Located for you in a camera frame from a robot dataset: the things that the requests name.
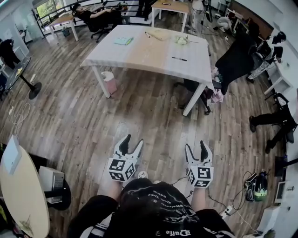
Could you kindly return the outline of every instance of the round table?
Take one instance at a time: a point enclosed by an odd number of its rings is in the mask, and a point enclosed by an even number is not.
[[[20,146],[22,157],[11,175],[2,159],[0,184],[6,206],[18,226],[33,238],[45,238],[50,228],[49,213],[38,172],[28,153]]]

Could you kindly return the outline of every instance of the green notepad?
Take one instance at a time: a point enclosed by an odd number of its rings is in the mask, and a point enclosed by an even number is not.
[[[118,45],[128,45],[133,39],[133,37],[119,37],[114,41],[114,43]]]

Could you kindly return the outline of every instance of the shoe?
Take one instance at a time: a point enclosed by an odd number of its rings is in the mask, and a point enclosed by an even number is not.
[[[257,128],[254,124],[252,124],[252,122],[251,122],[252,119],[253,119],[253,116],[250,116],[250,119],[249,119],[250,120],[250,130],[252,133],[255,133]]]
[[[266,154],[269,154],[270,153],[270,150],[271,150],[270,143],[271,143],[271,140],[268,140],[267,141],[267,144],[266,144],[266,148],[265,148],[265,153]]]
[[[147,179],[148,178],[148,173],[146,171],[141,171],[138,173],[138,179]]]
[[[246,80],[249,81],[249,82],[252,83],[252,84],[255,82],[255,80],[250,79],[248,76],[246,77]]]

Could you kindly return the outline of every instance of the pink container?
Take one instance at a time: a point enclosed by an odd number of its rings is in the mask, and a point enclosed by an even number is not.
[[[103,80],[107,84],[107,89],[110,94],[113,94],[114,92],[117,91],[117,86],[116,86],[116,79],[114,78],[114,75],[110,71],[104,71],[102,72]]]

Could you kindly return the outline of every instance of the electrical outlet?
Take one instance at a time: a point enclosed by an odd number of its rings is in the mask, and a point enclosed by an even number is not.
[[[234,210],[234,207],[232,205],[230,205],[230,206],[227,207],[227,209],[225,209],[219,215],[222,217],[222,219],[225,219],[227,216],[232,214],[233,210]]]
[[[8,112],[8,115],[10,115],[10,114],[13,113],[13,109],[14,109],[14,107],[12,106],[12,107],[10,108],[9,112]]]

